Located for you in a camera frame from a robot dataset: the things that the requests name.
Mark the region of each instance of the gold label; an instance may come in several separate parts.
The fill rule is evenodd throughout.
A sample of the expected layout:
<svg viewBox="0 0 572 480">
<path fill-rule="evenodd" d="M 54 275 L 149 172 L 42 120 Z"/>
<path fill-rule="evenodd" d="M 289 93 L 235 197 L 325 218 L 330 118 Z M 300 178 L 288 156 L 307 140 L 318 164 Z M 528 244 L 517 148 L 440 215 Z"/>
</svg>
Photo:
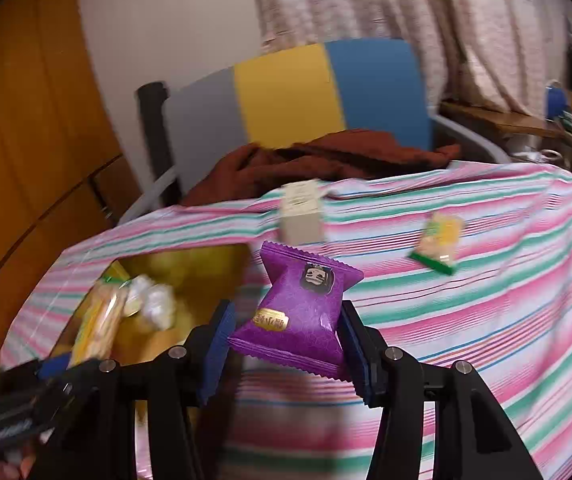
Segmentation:
<svg viewBox="0 0 572 480">
<path fill-rule="evenodd" d="M 283 332 L 288 326 L 288 316 L 271 308 L 260 308 L 253 316 L 253 323 L 264 330 Z"/>
</svg>

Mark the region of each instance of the gray chair panel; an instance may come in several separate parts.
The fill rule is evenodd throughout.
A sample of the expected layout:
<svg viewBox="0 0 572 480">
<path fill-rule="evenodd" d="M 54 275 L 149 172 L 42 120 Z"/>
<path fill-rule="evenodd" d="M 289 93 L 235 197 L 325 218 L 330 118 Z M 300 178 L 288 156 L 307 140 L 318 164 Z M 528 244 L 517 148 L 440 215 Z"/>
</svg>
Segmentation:
<svg viewBox="0 0 572 480">
<path fill-rule="evenodd" d="M 248 142 L 233 68 L 172 91 L 163 104 L 168 140 L 186 194 L 226 153 Z"/>
</svg>

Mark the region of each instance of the brown cloth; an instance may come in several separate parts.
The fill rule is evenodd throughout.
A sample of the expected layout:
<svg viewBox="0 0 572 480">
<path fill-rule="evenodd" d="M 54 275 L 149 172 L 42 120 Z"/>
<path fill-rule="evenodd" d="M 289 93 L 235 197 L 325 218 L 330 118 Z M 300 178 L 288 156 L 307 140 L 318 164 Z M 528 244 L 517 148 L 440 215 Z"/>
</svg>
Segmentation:
<svg viewBox="0 0 572 480">
<path fill-rule="evenodd" d="M 278 150 L 247 144 L 224 156 L 181 205 L 258 198 L 284 184 L 312 178 L 383 178 L 438 170 L 458 156 L 457 144 L 425 152 L 400 146 L 388 132 L 371 130 L 344 130 Z"/>
</svg>

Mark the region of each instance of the blue gripper pad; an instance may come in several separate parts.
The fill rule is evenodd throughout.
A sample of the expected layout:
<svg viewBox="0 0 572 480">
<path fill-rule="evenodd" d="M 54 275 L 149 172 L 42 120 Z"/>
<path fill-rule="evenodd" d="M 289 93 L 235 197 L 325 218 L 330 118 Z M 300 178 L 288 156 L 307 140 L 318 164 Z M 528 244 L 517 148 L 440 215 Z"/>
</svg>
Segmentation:
<svg viewBox="0 0 572 480">
<path fill-rule="evenodd" d="M 235 306 L 230 301 L 219 303 L 210 323 L 191 331 L 185 347 L 191 357 L 194 383 L 194 405 L 203 406 L 217 390 L 221 371 L 228 355 L 228 336 L 235 329 Z"/>
<path fill-rule="evenodd" d="M 381 353 L 387 345 L 381 333 L 363 325 L 351 301 L 342 301 L 337 335 L 355 393 L 370 408 L 383 406 L 388 390 L 388 374 L 382 365 Z"/>
<path fill-rule="evenodd" d="M 72 354 L 70 352 L 67 352 L 57 357 L 46 359 L 43 361 L 41 368 L 37 372 L 37 377 L 42 381 L 45 381 L 46 379 L 62 374 L 68 368 L 71 355 Z"/>
<path fill-rule="evenodd" d="M 341 304 L 339 313 L 339 321 L 337 323 L 337 336 L 343 350 L 343 357 L 348 364 L 348 371 L 351 375 L 352 385 L 355 393 L 364 400 L 364 404 L 368 404 L 372 398 L 372 389 L 370 387 L 370 375 L 368 373 L 368 364 L 364 357 L 359 340 L 351 326 L 348 314 L 344 308 L 345 301 Z"/>
</svg>

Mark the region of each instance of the striped tablecloth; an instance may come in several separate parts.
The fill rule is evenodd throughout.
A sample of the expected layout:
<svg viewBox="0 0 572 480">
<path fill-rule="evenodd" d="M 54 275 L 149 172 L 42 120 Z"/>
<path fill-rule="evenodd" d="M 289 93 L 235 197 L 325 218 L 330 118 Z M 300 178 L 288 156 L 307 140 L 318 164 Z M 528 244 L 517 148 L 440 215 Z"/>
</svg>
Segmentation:
<svg viewBox="0 0 572 480">
<path fill-rule="evenodd" d="M 367 325 L 423 362 L 474 364 L 545 479 L 572 473 L 572 175 L 552 166 L 456 162 L 448 170 L 325 184 L 318 251 L 363 270 L 346 293 Z M 156 211 L 66 250 L 8 332 L 10 367 L 45 357 L 93 281 L 130 254 L 245 242 L 253 263 L 242 310 L 267 290 L 258 250 L 275 240 L 281 191 L 258 200 Z M 434 211 L 464 219 L 458 272 L 407 257 Z M 381 412 L 350 383 L 248 358 L 237 391 L 225 479 L 363 479 Z M 421 479 L 432 476 L 434 410 Z"/>
</svg>

